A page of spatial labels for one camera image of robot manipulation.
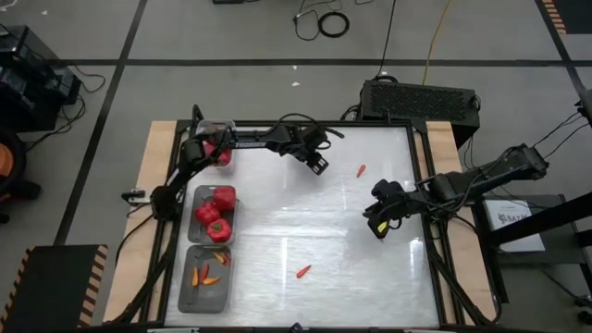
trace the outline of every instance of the gray plastic tray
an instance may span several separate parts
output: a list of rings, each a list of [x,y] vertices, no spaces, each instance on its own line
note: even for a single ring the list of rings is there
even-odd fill
[[[214,257],[214,253],[227,253],[230,256],[230,265],[220,264]],[[187,250],[183,279],[179,293],[179,311],[185,314],[219,314],[226,307],[230,289],[232,273],[232,255],[227,246],[203,246],[193,245]],[[209,286],[200,284],[197,287],[191,285],[193,268],[201,269],[204,264],[210,266],[208,277],[218,278],[217,283]]]
[[[195,189],[195,194],[193,195],[193,206],[191,209],[191,223],[189,224],[189,230],[187,232],[187,238],[190,242],[194,242],[196,244],[202,245],[228,245],[231,244],[234,240],[234,229],[236,224],[236,216],[237,211],[239,209],[239,200],[234,205],[234,210],[227,211],[227,212],[220,212],[222,218],[226,219],[232,228],[232,234],[230,235],[230,239],[224,243],[215,243],[208,235],[207,230],[200,224],[200,222],[195,218],[195,209],[201,206],[204,203],[204,199],[206,201],[212,201],[212,197],[214,196],[214,189],[216,185],[202,185],[198,186]]]

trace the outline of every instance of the yellow cable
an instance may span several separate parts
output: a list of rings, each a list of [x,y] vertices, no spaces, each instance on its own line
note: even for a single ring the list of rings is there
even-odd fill
[[[440,27],[442,26],[442,22],[444,21],[444,18],[446,17],[446,13],[448,13],[448,7],[450,6],[451,2],[452,2],[452,0],[448,0],[446,2],[446,6],[444,7],[444,11],[442,11],[442,16],[440,17],[440,22],[438,22],[438,26],[436,27],[436,31],[434,32],[434,36],[432,37],[432,43],[430,43],[430,45],[429,45],[429,52],[427,53],[427,60],[425,61],[424,79],[422,80],[422,85],[426,84],[427,69],[429,68],[429,59],[432,57],[432,49],[434,48],[434,43],[436,43],[436,38],[438,37],[438,34],[440,32]]]

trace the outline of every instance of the concrete floor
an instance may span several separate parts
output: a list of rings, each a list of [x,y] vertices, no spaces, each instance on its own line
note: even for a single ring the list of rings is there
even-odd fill
[[[376,62],[365,60],[381,57],[391,6],[384,0],[365,6],[342,1],[350,31],[339,39],[321,36],[313,42],[294,34],[291,18],[297,0],[240,6],[214,6],[209,0],[19,0],[0,12],[3,24],[29,25],[61,58],[84,60],[87,66],[81,69],[107,77],[101,91],[83,94],[88,111],[74,130],[48,139],[29,155],[29,178],[44,192],[35,202],[13,204],[12,222],[0,226],[0,301],[7,297],[20,253],[54,242],[83,157],[89,147],[93,151],[89,142],[97,123],[98,129],[105,127],[100,141],[91,142],[98,146],[66,243],[104,243],[116,249],[129,209],[119,194],[136,183],[151,121],[189,118],[195,103],[210,118],[274,119],[289,112],[339,118],[357,101],[364,80],[378,70]],[[417,61],[395,62],[401,66],[384,70],[400,81],[421,82],[422,60],[444,5],[443,0],[397,1],[387,59]],[[314,23],[303,19],[299,29],[310,35]],[[592,36],[566,35],[557,42],[573,60],[592,59]],[[217,59],[239,61],[208,61]],[[250,66],[251,59],[268,61]],[[576,90],[566,68],[557,66],[558,60],[569,59],[561,58],[534,0],[453,0],[433,59],[466,60],[434,64],[426,84],[475,89],[481,96],[477,164],[509,145],[536,142],[575,112]],[[320,62],[329,65],[315,65]],[[592,87],[592,68],[576,69],[584,85]],[[99,83],[83,79],[91,87]],[[559,132],[540,150],[550,151],[569,132]],[[590,191],[590,140],[591,131],[580,130],[550,158],[546,178],[507,188],[517,194],[563,193],[568,199]],[[587,228],[587,223],[579,227]],[[109,260],[96,323],[102,318],[113,268]],[[566,268],[558,275],[574,290],[586,292],[577,271]],[[558,300],[561,295],[551,297]],[[569,303],[562,306],[573,312]],[[529,323],[541,315],[537,310],[505,314],[508,319],[502,322],[534,327]],[[558,320],[547,329],[584,331],[573,315]]]

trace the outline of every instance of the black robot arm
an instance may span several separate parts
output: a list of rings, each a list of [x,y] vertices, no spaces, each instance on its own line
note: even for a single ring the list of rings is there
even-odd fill
[[[268,149],[280,156],[290,154],[305,163],[316,175],[320,175],[329,163],[317,152],[324,143],[329,143],[327,132],[343,138],[334,129],[316,123],[308,126],[295,126],[278,122],[268,130],[237,131],[230,127],[223,129],[213,126],[206,128],[185,141],[179,150],[177,169],[163,186],[154,189],[151,196],[154,218],[170,220],[179,213],[179,193],[187,182],[197,173],[211,166],[226,150]],[[204,142],[215,146],[207,154]]]
[[[549,164],[537,149],[525,144],[507,149],[498,159],[463,173],[437,174],[417,182],[415,191],[405,191],[396,181],[380,180],[372,189],[377,202],[364,211],[368,227],[379,239],[401,220],[414,214],[455,214],[474,198],[512,180],[542,179]],[[390,221],[398,221],[393,227]]]

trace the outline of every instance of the black floor stripe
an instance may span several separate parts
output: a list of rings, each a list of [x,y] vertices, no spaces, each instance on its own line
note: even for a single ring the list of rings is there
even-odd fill
[[[109,116],[109,111],[111,111],[111,104],[113,104],[113,99],[115,98],[119,81],[123,75],[125,60],[130,56],[131,46],[133,44],[134,38],[136,37],[138,27],[140,26],[140,21],[142,20],[142,15],[144,9],[146,8],[147,1],[148,0],[140,0],[138,7],[136,8],[136,14],[134,15],[131,26],[129,27],[128,36],[126,37],[123,49],[121,50],[121,55],[119,56],[115,73],[113,74],[113,78],[111,79],[111,83],[107,89],[103,106],[101,107],[99,117],[97,118],[96,124],[94,125],[94,130],[92,131],[89,145],[86,148],[86,153],[84,154],[84,159],[82,160],[82,165],[80,166],[78,176],[74,182],[74,188],[72,189],[72,193],[68,199],[66,211],[62,216],[62,222],[60,223],[57,234],[55,235],[54,245],[63,245],[68,237],[70,227],[72,226],[72,221],[74,220],[74,215],[76,215],[76,209],[78,208],[78,204],[80,202],[80,197],[82,196],[82,191],[86,185],[86,179],[89,177],[89,172],[91,171],[91,165],[93,164],[96,149],[99,146],[99,141],[101,140],[101,135],[103,134],[103,129],[105,128],[107,117]]]
[[[61,59],[56,65],[117,66],[116,59]],[[126,59],[125,66],[146,67],[236,67],[236,66],[380,66],[380,59]],[[422,67],[424,59],[387,59],[386,66]],[[592,60],[472,60],[432,59],[430,67],[545,68],[592,67]]]
[[[581,93],[583,93],[586,90],[586,88],[584,87],[584,83],[582,83],[580,76],[577,74],[577,70],[574,67],[574,62],[570,58],[570,55],[567,52],[567,49],[565,48],[565,44],[563,44],[563,40],[561,39],[561,36],[559,35],[557,30],[555,29],[555,25],[553,24],[553,20],[551,19],[551,17],[547,13],[547,9],[545,9],[545,4],[543,4],[542,0],[535,0],[535,3],[536,3],[536,7],[538,7],[538,11],[540,12],[541,17],[543,18],[543,21],[545,21],[545,25],[547,26],[547,30],[549,31],[549,34],[551,35],[551,39],[553,40],[553,43],[555,43],[555,47],[557,48],[557,52],[559,52],[561,60],[563,60],[566,64],[565,69],[567,69],[567,73],[570,76],[570,79],[572,80],[573,87],[577,91],[578,95],[580,95]]]

